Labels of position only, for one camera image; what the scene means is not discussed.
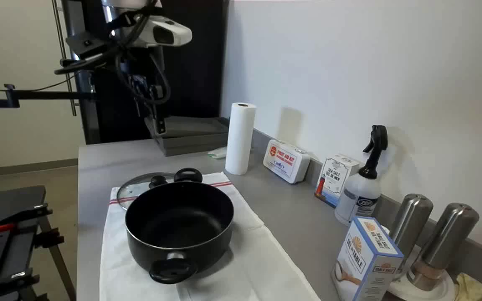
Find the dark grey robot base block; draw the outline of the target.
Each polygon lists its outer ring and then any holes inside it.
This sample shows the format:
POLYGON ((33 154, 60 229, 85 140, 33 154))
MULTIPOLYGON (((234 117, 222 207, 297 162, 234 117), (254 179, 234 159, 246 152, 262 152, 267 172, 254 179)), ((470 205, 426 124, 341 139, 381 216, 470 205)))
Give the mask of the dark grey robot base block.
POLYGON ((215 117, 165 117, 165 132, 150 137, 165 157, 179 154, 204 152, 224 147, 227 142, 227 125, 215 117))

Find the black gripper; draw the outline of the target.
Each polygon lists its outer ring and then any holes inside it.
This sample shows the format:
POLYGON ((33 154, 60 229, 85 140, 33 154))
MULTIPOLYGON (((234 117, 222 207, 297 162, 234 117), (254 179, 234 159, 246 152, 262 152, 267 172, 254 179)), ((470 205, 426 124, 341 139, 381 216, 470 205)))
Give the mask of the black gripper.
POLYGON ((128 90, 145 107, 143 124, 150 134, 154 130, 154 119, 157 134, 165 132, 165 114, 159 110, 170 97, 170 87, 152 55, 128 55, 125 58, 125 73, 128 90))

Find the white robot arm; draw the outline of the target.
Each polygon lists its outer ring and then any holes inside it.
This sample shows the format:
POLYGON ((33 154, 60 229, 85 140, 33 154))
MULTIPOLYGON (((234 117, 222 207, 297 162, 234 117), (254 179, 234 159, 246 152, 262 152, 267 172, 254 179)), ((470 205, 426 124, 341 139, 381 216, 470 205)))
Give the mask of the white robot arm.
POLYGON ((102 0, 102 8, 113 12, 105 20, 105 35, 88 30, 70 35, 66 45, 77 60, 63 62, 56 73, 110 67, 162 135, 167 127, 160 107, 170 100, 172 88, 160 50, 190 43, 192 30, 167 17, 160 0, 102 0))

